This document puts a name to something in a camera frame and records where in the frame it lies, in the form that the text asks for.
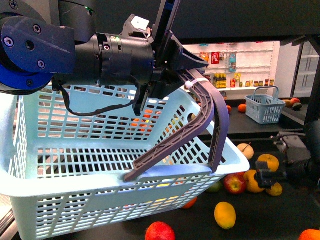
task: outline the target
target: yellow lemon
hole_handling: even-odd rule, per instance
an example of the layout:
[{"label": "yellow lemon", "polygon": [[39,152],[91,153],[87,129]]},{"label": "yellow lemon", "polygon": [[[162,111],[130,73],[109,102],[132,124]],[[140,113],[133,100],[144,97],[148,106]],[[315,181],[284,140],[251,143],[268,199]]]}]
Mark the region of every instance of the yellow lemon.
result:
[{"label": "yellow lemon", "polygon": [[280,196],[283,192],[282,186],[280,183],[276,182],[275,185],[271,187],[271,189],[265,190],[267,194],[273,197]]},{"label": "yellow lemon", "polygon": [[221,228],[229,230],[236,224],[236,210],[228,202],[219,202],[214,209],[214,218]]}]

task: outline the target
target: small blue basket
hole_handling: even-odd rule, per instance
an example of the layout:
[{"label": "small blue basket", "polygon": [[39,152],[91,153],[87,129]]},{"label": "small blue basket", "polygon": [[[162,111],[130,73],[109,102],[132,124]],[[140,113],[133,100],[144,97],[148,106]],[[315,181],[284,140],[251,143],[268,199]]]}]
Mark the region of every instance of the small blue basket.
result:
[{"label": "small blue basket", "polygon": [[[275,88],[274,96],[256,95],[259,89]],[[277,124],[280,120],[281,112],[286,103],[279,98],[279,88],[277,86],[262,86],[254,90],[253,95],[248,95],[246,100],[245,114],[258,124]]]}]

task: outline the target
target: purple basket handle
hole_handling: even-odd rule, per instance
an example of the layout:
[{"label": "purple basket handle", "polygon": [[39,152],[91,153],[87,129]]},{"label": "purple basket handle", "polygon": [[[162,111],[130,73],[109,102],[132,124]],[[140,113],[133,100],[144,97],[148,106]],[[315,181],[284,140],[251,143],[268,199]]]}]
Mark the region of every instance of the purple basket handle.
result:
[{"label": "purple basket handle", "polygon": [[253,101],[255,100],[256,91],[258,91],[259,89],[272,89],[272,88],[276,89],[275,94],[273,94],[275,96],[272,96],[272,97],[275,99],[278,99],[279,98],[279,88],[277,86],[259,86],[254,90],[251,100],[253,100]]},{"label": "purple basket handle", "polygon": [[[184,83],[204,78],[196,69],[182,71],[179,77]],[[195,83],[190,88],[190,91],[200,98],[201,109],[199,114],[176,133],[136,159],[133,162],[134,169],[124,176],[124,181],[133,181],[168,155],[187,144],[206,130],[214,118],[215,124],[208,163],[213,173],[217,171],[229,130],[229,113],[226,102],[220,92],[209,81]]]}]

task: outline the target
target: plastic basket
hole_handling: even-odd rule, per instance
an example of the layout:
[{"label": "plastic basket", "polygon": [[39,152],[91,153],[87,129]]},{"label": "plastic basket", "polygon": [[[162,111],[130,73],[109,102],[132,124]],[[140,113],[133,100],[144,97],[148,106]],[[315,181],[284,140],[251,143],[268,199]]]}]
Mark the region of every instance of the plastic basket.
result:
[{"label": "plastic basket", "polygon": [[[126,104],[135,95],[129,86],[73,86],[68,92],[71,109],[83,113]],[[199,112],[181,89],[164,100],[148,99],[148,113],[141,117],[131,107],[74,116],[62,96],[49,88],[21,96],[13,143],[16,102],[1,96],[6,99],[0,107],[0,134],[7,141],[0,143],[0,193],[10,196],[24,240],[178,209],[226,174],[249,169],[247,159],[227,139],[220,166],[212,173],[209,148],[196,137],[136,181],[123,181],[135,159]],[[213,129],[212,122],[208,131]]]},{"label": "plastic basket", "polygon": [[[276,88],[275,97],[269,95],[256,95],[259,89]],[[280,120],[281,112],[286,103],[279,97],[277,86],[262,86],[254,90],[253,95],[246,96],[245,114],[258,124],[277,124]]]}]

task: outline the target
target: white label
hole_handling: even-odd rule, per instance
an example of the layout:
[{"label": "white label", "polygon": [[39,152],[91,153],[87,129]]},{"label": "white label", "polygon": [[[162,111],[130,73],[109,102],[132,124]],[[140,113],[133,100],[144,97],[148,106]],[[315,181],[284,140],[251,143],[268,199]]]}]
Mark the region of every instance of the white label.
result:
[{"label": "white label", "polygon": [[150,23],[150,21],[145,20],[145,19],[138,17],[138,16],[135,16],[131,22],[132,26],[135,29],[141,29],[143,31],[147,30],[149,23]]}]

